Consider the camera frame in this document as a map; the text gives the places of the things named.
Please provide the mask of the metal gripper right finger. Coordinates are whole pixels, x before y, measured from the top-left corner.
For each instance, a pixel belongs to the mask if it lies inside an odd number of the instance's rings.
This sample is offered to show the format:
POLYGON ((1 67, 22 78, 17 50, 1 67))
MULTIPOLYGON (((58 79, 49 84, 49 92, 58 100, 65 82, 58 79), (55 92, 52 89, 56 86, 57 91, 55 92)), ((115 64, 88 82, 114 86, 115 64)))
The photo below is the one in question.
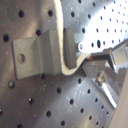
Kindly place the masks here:
POLYGON ((113 48, 104 49, 102 52, 92 53, 90 60, 107 60, 110 67, 115 69, 118 65, 128 62, 128 39, 113 48))

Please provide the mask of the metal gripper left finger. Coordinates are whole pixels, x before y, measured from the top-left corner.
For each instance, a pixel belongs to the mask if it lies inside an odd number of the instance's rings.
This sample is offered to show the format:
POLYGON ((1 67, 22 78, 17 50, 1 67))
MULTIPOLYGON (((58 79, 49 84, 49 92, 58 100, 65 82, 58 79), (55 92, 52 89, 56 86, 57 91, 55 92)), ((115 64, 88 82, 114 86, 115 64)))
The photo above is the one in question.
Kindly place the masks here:
POLYGON ((82 69, 93 84, 104 93, 112 107, 116 108, 127 68, 117 67, 116 71, 114 71, 107 65, 85 63, 82 65, 82 69))

